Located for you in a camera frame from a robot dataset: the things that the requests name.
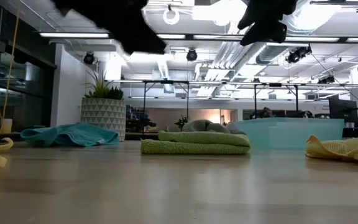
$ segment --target green plant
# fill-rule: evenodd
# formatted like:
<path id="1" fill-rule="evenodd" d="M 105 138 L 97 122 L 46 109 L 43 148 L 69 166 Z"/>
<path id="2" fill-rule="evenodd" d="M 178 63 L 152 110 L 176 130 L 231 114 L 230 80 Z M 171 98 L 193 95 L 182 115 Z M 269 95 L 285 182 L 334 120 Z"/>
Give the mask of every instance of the green plant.
<path id="1" fill-rule="evenodd" d="M 118 87 L 110 86 L 110 83 L 106 82 L 106 72 L 103 72 L 102 78 L 98 77 L 96 72 L 89 73 L 94 83 L 85 83 L 93 90 L 90 90 L 88 94 L 85 94 L 85 98 L 106 98 L 114 100 L 123 100 L 124 92 Z"/>
<path id="2" fill-rule="evenodd" d="M 182 115 L 180 115 L 180 116 L 181 116 L 181 118 L 179 119 L 178 122 L 175 123 L 175 125 L 177 125 L 179 127 L 180 131 L 182 131 L 184 125 L 188 122 L 188 120 L 187 120 L 187 117 L 184 117 Z"/>

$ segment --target green towel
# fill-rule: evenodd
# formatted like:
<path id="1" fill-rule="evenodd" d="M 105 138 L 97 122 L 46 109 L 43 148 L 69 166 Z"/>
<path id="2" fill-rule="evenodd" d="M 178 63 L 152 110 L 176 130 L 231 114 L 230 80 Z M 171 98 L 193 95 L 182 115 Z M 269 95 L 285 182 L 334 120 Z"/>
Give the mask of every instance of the green towel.
<path id="1" fill-rule="evenodd" d="M 119 144 L 117 131 L 91 124 L 69 124 L 54 128 L 26 129 L 21 137 L 33 146 L 99 146 Z"/>
<path id="2" fill-rule="evenodd" d="M 226 154 L 243 155 L 249 152 L 249 147 L 232 146 L 228 144 L 197 144 L 170 141 L 142 141 L 142 154 Z"/>
<path id="3" fill-rule="evenodd" d="M 245 134 L 224 134 L 212 131 L 168 133 L 161 131 L 158 134 L 161 141 L 186 142 L 198 144 L 228 144 L 231 146 L 250 147 L 248 136 Z"/>

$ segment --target potted plant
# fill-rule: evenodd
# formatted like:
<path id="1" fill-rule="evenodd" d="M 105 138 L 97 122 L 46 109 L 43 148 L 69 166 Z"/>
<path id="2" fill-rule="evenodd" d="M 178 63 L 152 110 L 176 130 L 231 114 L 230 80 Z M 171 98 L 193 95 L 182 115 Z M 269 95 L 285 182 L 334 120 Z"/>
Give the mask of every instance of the potted plant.
<path id="1" fill-rule="evenodd" d="M 94 83 L 85 83 L 92 88 L 81 104 L 81 122 L 118 132 L 119 140 L 125 140 L 126 104 L 124 92 L 106 82 L 106 74 L 98 78 L 96 72 L 88 72 Z"/>
<path id="2" fill-rule="evenodd" d="M 187 121 L 187 117 L 184 117 L 184 116 L 182 116 L 182 115 L 180 115 L 180 116 L 181 116 L 181 118 L 179 119 L 178 122 L 175 123 L 175 125 L 177 125 L 177 126 L 179 127 L 180 131 L 182 131 L 184 125 L 185 125 L 188 121 Z"/>

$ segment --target gray cloth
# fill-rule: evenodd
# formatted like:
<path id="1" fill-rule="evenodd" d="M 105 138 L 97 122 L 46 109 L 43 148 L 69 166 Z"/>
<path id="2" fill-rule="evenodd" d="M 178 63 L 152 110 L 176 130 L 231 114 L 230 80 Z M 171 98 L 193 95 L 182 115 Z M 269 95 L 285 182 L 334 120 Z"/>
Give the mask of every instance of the gray cloth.
<path id="1" fill-rule="evenodd" d="M 215 131 L 226 134 L 245 134 L 238 130 L 233 122 L 230 122 L 226 127 L 221 124 L 213 123 L 207 119 L 194 120 L 186 123 L 182 129 L 183 132 L 195 131 Z"/>

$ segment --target teal towel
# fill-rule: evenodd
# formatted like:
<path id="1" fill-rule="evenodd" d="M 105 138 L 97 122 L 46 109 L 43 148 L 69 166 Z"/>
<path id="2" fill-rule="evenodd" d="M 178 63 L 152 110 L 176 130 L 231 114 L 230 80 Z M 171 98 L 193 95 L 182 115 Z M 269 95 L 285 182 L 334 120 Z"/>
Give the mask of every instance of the teal towel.
<path id="1" fill-rule="evenodd" d="M 21 137 L 33 146 L 100 146 L 119 144 L 118 133 L 92 124 L 68 124 L 54 128 L 26 129 Z"/>

